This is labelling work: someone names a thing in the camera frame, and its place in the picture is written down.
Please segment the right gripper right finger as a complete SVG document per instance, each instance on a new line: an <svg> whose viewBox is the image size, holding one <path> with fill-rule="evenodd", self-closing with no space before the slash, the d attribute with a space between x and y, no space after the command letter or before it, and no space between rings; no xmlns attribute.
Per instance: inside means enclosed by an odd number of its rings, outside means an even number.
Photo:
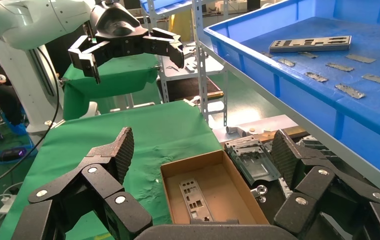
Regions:
<svg viewBox="0 0 380 240"><path fill-rule="evenodd" d="M281 129L271 156L291 190L274 225L300 240L318 239L324 233L311 229L324 213L355 240L380 240L380 189L339 170L320 151L295 144Z"/></svg>

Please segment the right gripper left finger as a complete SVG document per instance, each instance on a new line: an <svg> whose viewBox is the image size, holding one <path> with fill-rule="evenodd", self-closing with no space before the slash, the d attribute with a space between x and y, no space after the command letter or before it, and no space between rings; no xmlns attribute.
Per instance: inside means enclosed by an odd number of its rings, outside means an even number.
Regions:
<svg viewBox="0 0 380 240"><path fill-rule="evenodd" d="M63 240L90 212L116 240L135 239L152 227L152 216L123 186L133 153L130 127L112 143L93 147L77 167L28 196L12 239Z"/></svg>

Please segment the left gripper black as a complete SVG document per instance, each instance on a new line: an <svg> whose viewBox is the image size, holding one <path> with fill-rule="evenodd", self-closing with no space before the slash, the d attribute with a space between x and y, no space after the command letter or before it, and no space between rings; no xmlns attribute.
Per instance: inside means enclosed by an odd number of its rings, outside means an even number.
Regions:
<svg viewBox="0 0 380 240"><path fill-rule="evenodd" d="M98 67L112 58L148 53L166 56L184 68L181 35L154 27L143 28L140 22L116 1L101 1L90 13L94 38L80 36L68 49L73 66L101 83Z"/></svg>

